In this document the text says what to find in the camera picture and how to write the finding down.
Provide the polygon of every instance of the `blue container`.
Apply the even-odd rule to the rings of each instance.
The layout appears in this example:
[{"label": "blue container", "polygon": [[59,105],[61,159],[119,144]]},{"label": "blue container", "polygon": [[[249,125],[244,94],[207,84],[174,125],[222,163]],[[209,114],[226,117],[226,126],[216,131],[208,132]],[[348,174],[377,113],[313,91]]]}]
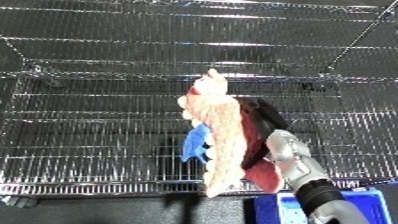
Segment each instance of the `blue container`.
[{"label": "blue container", "polygon": [[[384,196],[379,190],[343,191],[371,224],[392,224]],[[257,224],[308,224],[292,193],[279,193],[255,199]]]}]

